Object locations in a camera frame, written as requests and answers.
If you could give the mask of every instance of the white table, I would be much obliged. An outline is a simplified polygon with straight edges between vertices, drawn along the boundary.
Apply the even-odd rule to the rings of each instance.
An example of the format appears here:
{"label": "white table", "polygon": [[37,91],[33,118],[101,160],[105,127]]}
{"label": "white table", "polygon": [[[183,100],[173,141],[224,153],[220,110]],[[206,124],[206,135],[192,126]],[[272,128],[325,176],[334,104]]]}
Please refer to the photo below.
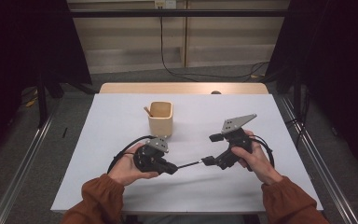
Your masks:
{"label": "white table", "polygon": [[[263,137],[274,150],[276,168],[288,175],[323,210],[280,112],[268,94],[98,94],[86,120],[51,210],[64,212],[80,202],[84,182],[106,172],[113,157],[132,140],[148,135],[145,105],[173,102],[173,135],[164,158],[176,165],[218,156],[226,142],[211,143],[224,119],[257,114],[244,126]],[[222,171],[203,164],[138,180],[126,187],[125,214],[247,214],[265,211],[260,181],[235,164]]]}

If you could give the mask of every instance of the wall outlet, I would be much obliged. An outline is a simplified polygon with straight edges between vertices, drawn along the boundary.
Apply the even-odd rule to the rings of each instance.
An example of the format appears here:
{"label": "wall outlet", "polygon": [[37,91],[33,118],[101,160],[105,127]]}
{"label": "wall outlet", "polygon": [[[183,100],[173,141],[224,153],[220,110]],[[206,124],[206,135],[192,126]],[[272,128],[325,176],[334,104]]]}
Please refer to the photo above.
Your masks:
{"label": "wall outlet", "polygon": [[165,0],[155,0],[155,9],[164,9]]}
{"label": "wall outlet", "polygon": [[176,9],[176,0],[165,0],[166,9]]}

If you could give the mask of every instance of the wall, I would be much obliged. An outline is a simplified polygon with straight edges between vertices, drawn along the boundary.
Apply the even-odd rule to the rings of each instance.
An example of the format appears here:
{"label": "wall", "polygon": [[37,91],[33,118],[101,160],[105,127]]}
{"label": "wall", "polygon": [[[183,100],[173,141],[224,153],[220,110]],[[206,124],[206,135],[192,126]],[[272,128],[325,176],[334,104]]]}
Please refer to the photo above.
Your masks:
{"label": "wall", "polygon": [[[71,9],[154,8],[154,1],[143,0],[68,0],[68,4]],[[288,4],[288,0],[188,0],[177,1],[177,8],[287,9]],[[74,21],[91,73],[162,67],[159,18]],[[170,67],[181,67],[269,61],[282,21],[283,18],[164,18],[165,62]]]}

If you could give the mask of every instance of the orange sleeve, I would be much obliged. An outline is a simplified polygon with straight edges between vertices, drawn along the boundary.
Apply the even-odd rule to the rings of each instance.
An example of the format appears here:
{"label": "orange sleeve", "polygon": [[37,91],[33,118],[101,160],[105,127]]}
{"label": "orange sleeve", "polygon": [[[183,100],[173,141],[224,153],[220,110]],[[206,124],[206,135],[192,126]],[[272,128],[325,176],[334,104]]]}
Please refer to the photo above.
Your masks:
{"label": "orange sleeve", "polygon": [[328,223],[316,210],[316,201],[286,176],[279,183],[263,184],[261,189],[269,223]]}
{"label": "orange sleeve", "polygon": [[66,211],[62,224],[119,223],[123,207],[124,186],[108,175],[101,175],[85,183],[83,201]]}

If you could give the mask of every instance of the table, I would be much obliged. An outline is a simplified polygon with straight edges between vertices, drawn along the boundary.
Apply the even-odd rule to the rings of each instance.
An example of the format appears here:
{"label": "table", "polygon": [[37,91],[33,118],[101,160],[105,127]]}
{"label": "table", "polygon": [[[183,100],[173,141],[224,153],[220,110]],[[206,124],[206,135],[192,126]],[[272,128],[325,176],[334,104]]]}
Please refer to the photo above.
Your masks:
{"label": "table", "polygon": [[[161,88],[164,86],[167,91],[175,93],[163,94],[158,86]],[[129,92],[131,87],[138,93],[108,93]],[[318,202],[318,209],[322,210],[279,110],[272,96],[266,94],[266,90],[263,84],[248,85],[248,83],[103,85],[101,90],[103,93],[94,98],[89,117],[51,209],[64,212],[77,203],[81,199],[81,184],[105,172],[104,165],[110,163],[111,158],[121,150],[121,148],[113,148],[114,146],[124,147],[141,134],[147,134],[148,125],[146,119],[142,118],[142,116],[146,117],[146,114],[144,111],[140,112],[142,105],[147,101],[163,99],[174,104],[175,129],[172,137],[168,139],[172,150],[165,156],[167,161],[182,165],[209,155],[217,156],[227,148],[227,143],[211,143],[207,134],[220,132],[224,119],[230,119],[225,118],[227,112],[230,115],[242,113],[247,115],[256,111],[258,118],[246,127],[261,133],[269,146],[276,149],[274,157],[279,169],[313,197]],[[194,94],[194,92],[211,91],[221,91],[226,94]],[[258,94],[241,94],[241,92]],[[216,105],[223,109],[213,110]],[[203,113],[202,109],[206,109],[208,113]],[[164,174],[151,180],[138,180],[126,187],[123,212],[136,215],[263,212],[260,185],[255,175],[245,173],[238,164],[225,171],[215,166],[206,167],[200,164],[174,175]]]}
{"label": "table", "polygon": [[105,83],[100,93],[179,93],[210,94],[220,91],[222,94],[268,94],[263,83],[229,82],[147,82],[147,83]]}

